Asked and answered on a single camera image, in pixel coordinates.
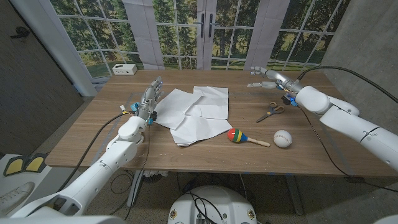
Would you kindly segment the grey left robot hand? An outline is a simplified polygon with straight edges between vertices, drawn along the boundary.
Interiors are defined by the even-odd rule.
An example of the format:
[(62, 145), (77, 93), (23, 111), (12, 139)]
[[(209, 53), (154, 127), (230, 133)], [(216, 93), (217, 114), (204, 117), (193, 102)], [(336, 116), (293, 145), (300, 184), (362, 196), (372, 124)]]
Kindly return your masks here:
[(162, 78), (157, 77), (142, 94), (137, 116), (148, 120), (163, 94)]

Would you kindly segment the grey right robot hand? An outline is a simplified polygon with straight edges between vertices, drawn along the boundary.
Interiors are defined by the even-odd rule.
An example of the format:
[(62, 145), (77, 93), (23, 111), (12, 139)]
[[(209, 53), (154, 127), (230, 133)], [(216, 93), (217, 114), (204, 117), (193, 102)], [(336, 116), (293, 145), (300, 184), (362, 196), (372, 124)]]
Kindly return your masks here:
[(248, 88), (281, 89), (292, 93), (298, 93), (304, 86), (298, 81), (289, 78), (275, 70), (268, 70), (263, 67), (251, 67), (251, 75), (262, 75), (270, 79), (270, 82), (248, 83)]

